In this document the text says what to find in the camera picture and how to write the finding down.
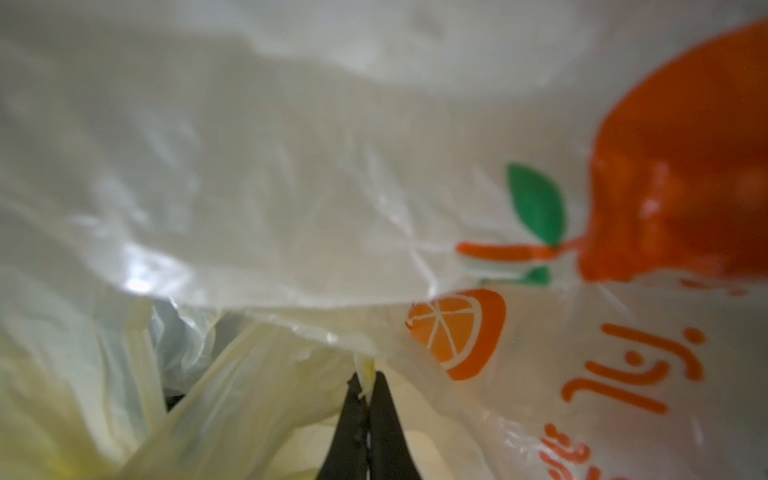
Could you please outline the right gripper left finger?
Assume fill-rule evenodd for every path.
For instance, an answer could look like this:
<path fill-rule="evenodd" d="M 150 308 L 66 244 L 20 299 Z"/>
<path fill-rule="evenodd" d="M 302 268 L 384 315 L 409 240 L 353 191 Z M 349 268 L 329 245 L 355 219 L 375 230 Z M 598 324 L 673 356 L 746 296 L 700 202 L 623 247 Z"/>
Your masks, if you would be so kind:
<path fill-rule="evenodd" d="M 366 480 L 368 476 L 368 406 L 357 374 L 348 389 L 331 444 L 316 479 Z"/>

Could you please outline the yellow translucent plastic bag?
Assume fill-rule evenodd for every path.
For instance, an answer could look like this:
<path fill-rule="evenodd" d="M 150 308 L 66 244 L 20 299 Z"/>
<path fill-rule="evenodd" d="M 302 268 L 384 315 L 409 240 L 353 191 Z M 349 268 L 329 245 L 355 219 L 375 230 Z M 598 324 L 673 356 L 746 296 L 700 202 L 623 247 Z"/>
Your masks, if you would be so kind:
<path fill-rule="evenodd" d="M 767 475 L 763 1 L 5 1 L 1 475 Z"/>

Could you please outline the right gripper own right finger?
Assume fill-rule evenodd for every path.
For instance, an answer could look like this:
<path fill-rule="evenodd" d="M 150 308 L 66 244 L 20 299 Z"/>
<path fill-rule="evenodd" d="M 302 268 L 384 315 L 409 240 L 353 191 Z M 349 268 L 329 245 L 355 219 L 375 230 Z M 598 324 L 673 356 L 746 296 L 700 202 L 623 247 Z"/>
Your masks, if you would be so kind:
<path fill-rule="evenodd" d="M 386 376 L 376 371 L 368 408 L 371 480 L 421 480 L 411 457 Z"/>

